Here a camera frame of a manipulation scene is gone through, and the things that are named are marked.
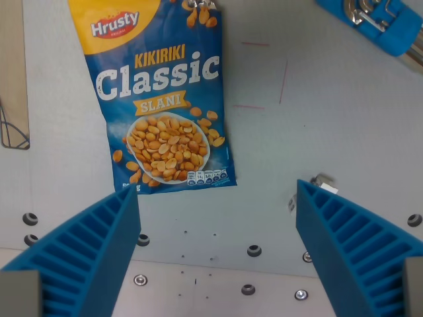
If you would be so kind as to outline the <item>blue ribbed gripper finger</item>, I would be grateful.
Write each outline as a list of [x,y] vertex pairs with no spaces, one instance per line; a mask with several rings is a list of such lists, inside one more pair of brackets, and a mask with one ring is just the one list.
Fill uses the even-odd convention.
[[37,271],[43,316],[111,316],[141,232],[135,186],[86,208],[2,271]]
[[337,316],[405,316],[404,262],[421,240],[303,180],[295,226]]

